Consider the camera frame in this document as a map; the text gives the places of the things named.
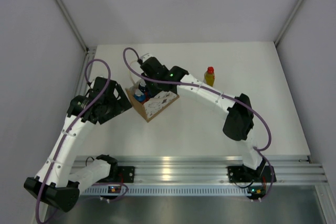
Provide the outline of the orange pump bottle navy top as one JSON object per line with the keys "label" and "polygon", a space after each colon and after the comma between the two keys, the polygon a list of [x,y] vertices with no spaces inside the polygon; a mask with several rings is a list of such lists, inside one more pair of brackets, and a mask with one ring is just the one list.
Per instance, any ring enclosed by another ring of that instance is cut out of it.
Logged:
{"label": "orange pump bottle navy top", "polygon": [[144,93],[144,94],[146,94],[146,93],[148,92],[148,88],[147,88],[146,83],[145,83],[144,80],[141,80],[141,81],[139,82],[138,89],[139,89],[142,93]]}

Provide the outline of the orange spray bottle blue top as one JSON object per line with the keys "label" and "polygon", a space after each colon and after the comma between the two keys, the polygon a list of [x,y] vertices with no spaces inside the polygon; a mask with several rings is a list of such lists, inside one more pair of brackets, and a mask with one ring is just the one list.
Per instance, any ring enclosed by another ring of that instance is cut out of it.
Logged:
{"label": "orange spray bottle blue top", "polygon": [[133,96],[139,103],[146,101],[146,95],[140,89],[136,89]]}

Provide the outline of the yellow dish soap bottle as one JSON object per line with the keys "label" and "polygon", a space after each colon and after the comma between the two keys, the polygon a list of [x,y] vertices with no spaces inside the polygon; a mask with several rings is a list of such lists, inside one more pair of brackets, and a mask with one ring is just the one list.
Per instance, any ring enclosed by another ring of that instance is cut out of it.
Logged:
{"label": "yellow dish soap bottle", "polygon": [[204,73],[204,82],[208,85],[213,87],[215,82],[215,72],[214,67],[208,67]]}

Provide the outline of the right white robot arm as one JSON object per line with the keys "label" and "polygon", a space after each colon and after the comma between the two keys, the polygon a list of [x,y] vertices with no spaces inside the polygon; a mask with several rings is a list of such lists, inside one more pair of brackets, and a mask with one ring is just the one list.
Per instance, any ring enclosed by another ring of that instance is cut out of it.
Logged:
{"label": "right white robot arm", "polygon": [[263,148],[258,148],[251,136],[254,118],[258,117],[265,126],[268,137],[270,128],[266,121],[251,107],[250,98],[245,94],[233,97],[224,94],[201,82],[187,70],[174,66],[168,69],[159,60],[144,55],[137,60],[142,70],[142,78],[151,94],[171,91],[179,96],[191,98],[202,105],[212,108],[224,118],[223,133],[237,144],[242,157],[242,165],[228,168],[229,180],[233,183],[275,182],[274,168],[263,156],[271,140]]}

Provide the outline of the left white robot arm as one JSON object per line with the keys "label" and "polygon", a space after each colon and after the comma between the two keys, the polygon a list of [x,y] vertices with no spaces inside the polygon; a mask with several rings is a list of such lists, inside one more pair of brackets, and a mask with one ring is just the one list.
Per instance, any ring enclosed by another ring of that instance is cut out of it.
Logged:
{"label": "left white robot arm", "polygon": [[132,107],[122,87],[97,77],[86,95],[70,102],[60,136],[43,167],[26,178],[24,188],[36,199],[69,212],[79,196],[95,183],[132,182],[110,155],[101,154],[76,173],[71,173],[78,151],[96,124],[104,124]]}

